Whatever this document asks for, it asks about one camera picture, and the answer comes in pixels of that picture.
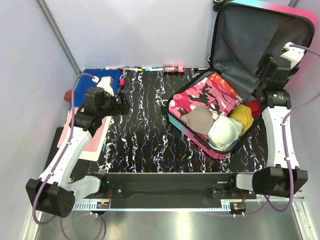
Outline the red lace bra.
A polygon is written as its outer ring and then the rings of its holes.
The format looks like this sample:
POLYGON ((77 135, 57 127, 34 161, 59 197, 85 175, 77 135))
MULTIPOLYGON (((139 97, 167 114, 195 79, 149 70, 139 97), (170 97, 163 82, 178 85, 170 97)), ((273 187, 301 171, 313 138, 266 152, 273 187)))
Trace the red lace bra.
POLYGON ((244 104, 246 107, 250 108, 251 115, 255 119, 257 117, 260 117, 262 115, 261 112, 261 106, 256 100, 252 100, 250 102, 246 102, 244 104))

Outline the yellow bra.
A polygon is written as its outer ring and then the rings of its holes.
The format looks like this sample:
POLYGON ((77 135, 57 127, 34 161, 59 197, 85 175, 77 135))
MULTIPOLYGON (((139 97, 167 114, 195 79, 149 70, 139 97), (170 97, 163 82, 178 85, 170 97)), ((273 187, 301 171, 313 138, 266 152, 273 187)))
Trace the yellow bra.
POLYGON ((239 135, 240 137, 242 137, 250 129, 254 122, 251 109, 244 104, 240 104, 233 109, 228 117, 242 124, 243 128, 241 134, 239 135))

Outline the pink teal hardshell suitcase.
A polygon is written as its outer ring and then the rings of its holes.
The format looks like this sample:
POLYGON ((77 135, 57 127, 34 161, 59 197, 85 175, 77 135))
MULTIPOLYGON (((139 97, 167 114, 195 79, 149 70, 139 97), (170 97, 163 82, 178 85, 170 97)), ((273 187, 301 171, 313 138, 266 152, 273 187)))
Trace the pink teal hardshell suitcase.
MULTIPOLYGON (((261 58, 267 53, 279 57, 288 42, 304 49, 309 47, 318 26, 317 15, 305 9, 258 0, 216 0, 213 4, 217 17, 210 67, 175 94, 218 73, 243 99, 239 105, 256 100, 254 91, 259 85, 256 70, 261 58)), ((196 133, 188 126, 173 125, 210 157, 222 159, 237 150, 260 122, 264 122, 262 116, 254 118, 249 130, 226 151, 211 147, 208 135, 196 133)))

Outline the orange white shirt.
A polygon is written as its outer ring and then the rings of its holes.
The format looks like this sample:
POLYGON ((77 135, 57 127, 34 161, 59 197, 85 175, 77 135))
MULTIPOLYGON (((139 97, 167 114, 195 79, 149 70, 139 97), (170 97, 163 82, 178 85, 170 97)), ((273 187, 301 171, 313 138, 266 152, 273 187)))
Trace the orange white shirt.
POLYGON ((225 89, 227 92, 232 94, 233 96, 238 96, 238 93, 218 73, 215 72, 208 76, 208 78, 220 87, 222 87, 223 89, 225 89))

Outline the pink camouflage garment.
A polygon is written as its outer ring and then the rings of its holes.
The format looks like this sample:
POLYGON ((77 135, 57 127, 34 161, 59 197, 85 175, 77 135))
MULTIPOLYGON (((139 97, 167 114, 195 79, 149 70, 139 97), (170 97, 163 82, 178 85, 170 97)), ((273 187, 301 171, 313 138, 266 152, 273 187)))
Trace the pink camouflage garment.
POLYGON ((237 97, 233 96, 206 76, 181 93, 174 94, 168 104, 168 113, 170 122, 182 128, 187 126, 181 121, 182 116, 198 105, 209 110, 215 122, 221 115, 227 116, 242 102, 239 94, 237 97))

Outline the white bra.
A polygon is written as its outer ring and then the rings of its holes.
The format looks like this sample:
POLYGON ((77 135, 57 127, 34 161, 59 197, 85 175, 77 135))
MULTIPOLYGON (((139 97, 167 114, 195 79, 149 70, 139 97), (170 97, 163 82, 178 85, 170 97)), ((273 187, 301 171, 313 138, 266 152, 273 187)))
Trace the white bra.
POLYGON ((207 134, 208 143, 212 148, 224 152, 238 140, 243 128, 235 119, 221 115, 207 134))

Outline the beige bra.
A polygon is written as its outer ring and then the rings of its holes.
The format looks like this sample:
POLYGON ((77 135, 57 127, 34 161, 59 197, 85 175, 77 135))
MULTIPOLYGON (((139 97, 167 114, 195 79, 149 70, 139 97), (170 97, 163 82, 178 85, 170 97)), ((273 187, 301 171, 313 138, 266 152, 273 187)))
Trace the beige bra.
POLYGON ((207 135, 214 124, 212 113, 200 104, 183 115, 181 121, 192 131, 202 135, 207 135))

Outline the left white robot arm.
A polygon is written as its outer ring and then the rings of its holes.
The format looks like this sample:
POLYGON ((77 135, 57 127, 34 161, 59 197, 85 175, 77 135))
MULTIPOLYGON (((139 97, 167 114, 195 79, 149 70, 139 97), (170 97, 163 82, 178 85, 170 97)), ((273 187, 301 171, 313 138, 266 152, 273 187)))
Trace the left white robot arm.
POLYGON ((123 89, 118 90, 117 96, 102 87, 87 90, 84 102, 72 110, 66 139, 51 163, 38 179, 31 178, 26 183, 35 222, 41 224, 36 218, 37 211, 65 218, 85 197, 103 198, 108 193, 107 178, 103 174, 90 173, 72 183, 69 182, 70 175, 81 153, 102 126, 103 119, 127 115, 130 107, 123 89))

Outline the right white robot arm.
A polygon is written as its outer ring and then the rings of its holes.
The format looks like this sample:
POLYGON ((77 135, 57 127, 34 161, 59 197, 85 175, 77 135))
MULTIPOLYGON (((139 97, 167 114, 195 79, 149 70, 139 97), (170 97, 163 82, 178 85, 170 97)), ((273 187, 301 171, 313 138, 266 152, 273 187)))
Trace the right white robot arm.
POLYGON ((227 185, 228 195, 239 198, 245 191, 258 195, 292 199, 308 180, 308 173, 300 169, 295 156, 291 134, 290 114, 293 113, 290 94, 284 86, 298 70, 304 57, 284 52, 278 57, 266 54, 259 62, 256 76, 259 85, 255 91, 260 105, 267 137, 267 166, 255 173, 239 173, 227 185))

